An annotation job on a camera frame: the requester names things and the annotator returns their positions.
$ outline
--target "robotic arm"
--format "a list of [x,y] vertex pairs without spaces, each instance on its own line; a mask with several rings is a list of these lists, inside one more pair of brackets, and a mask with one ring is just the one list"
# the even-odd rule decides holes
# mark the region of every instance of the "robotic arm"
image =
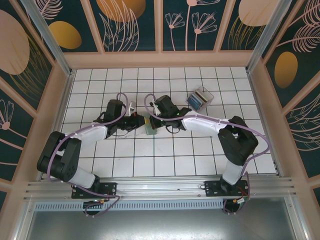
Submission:
[[[156,101],[150,103],[158,117],[172,119],[175,117],[186,116],[181,120],[159,120],[151,116],[149,121],[153,129],[163,126],[172,126],[175,129],[183,131],[201,132],[211,137],[218,137],[221,142],[225,156],[228,159],[225,172],[220,179],[220,188],[225,193],[230,193],[240,181],[242,170],[247,158],[253,154],[258,145],[257,138],[252,132],[239,127],[232,127],[220,122],[230,122],[233,124],[247,126],[238,116],[232,119],[221,119],[220,122],[214,122],[200,117],[187,117],[191,115],[201,116],[189,108],[178,109],[169,96],[164,95]],[[106,111],[93,121],[92,125],[98,123],[107,123],[117,119],[121,115],[123,102],[120,100],[110,100]],[[97,175],[89,173],[78,167],[79,155],[81,148],[85,148],[97,141],[107,139],[113,135],[117,129],[127,130],[128,132],[137,129],[147,123],[148,120],[137,112],[130,111],[129,116],[123,116],[119,121],[108,126],[97,125],[73,137],[67,139],[59,148],[59,153],[54,156],[50,175],[73,185],[78,185],[89,189],[91,192],[106,194],[101,190],[100,178]],[[50,158],[53,155],[58,143],[65,138],[65,134],[58,131],[53,132],[42,151],[37,163],[37,169],[46,173],[49,166]]]

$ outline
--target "yellow oval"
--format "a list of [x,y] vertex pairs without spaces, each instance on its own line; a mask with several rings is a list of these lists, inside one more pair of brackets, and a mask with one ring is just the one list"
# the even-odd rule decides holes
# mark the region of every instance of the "yellow oval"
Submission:
[[288,87],[298,71],[297,57],[289,51],[283,52],[277,59],[274,68],[275,83],[282,89]]
[[0,54],[0,69],[8,74],[21,74],[28,65],[28,35],[16,19],[3,10],[0,10]]
[[259,27],[269,22],[279,0],[241,0],[239,18],[247,26]]
[[65,21],[55,21],[49,25],[56,42],[65,49],[80,47],[82,40],[78,30]]
[[125,12],[125,8],[131,9],[135,15],[135,18],[139,18],[146,9],[146,0],[96,0],[100,10],[109,19],[116,22],[128,22],[130,17]]

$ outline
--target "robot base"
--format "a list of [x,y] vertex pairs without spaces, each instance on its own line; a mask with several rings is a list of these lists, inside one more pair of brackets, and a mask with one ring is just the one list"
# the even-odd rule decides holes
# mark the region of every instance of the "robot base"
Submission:
[[248,194],[248,182],[247,180],[239,180],[231,191],[225,192],[221,188],[221,181],[205,181],[203,189],[207,197],[241,197],[243,195],[241,190]]
[[[116,182],[101,182],[98,186],[98,190],[94,191],[97,194],[116,195],[117,183]],[[100,196],[90,194],[78,187],[72,186],[72,199],[101,199]]]

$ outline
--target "white tile floor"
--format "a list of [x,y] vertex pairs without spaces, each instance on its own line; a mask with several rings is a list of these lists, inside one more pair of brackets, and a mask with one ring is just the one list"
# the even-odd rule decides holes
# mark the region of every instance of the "white tile floor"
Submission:
[[[239,116],[250,128],[264,132],[244,67],[163,67],[77,70],[62,131],[83,128],[96,119],[118,92],[137,102],[137,112],[146,112],[147,93],[168,95],[179,108],[188,107],[187,96],[203,85],[214,100],[202,114],[216,118]],[[216,137],[198,132],[172,134],[163,127],[146,135],[144,127],[122,136],[112,136],[82,149],[79,166],[100,177],[150,177],[220,175],[227,159]],[[265,149],[264,141],[254,154]],[[270,154],[252,160],[250,174],[275,174]]]

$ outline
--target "small box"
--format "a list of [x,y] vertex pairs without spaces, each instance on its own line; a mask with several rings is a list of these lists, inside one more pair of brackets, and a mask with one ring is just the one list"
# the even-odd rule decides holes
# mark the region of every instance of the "small box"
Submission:
[[191,93],[186,102],[196,112],[200,112],[202,109],[209,106],[214,99],[214,96],[203,86],[199,87],[193,93]]

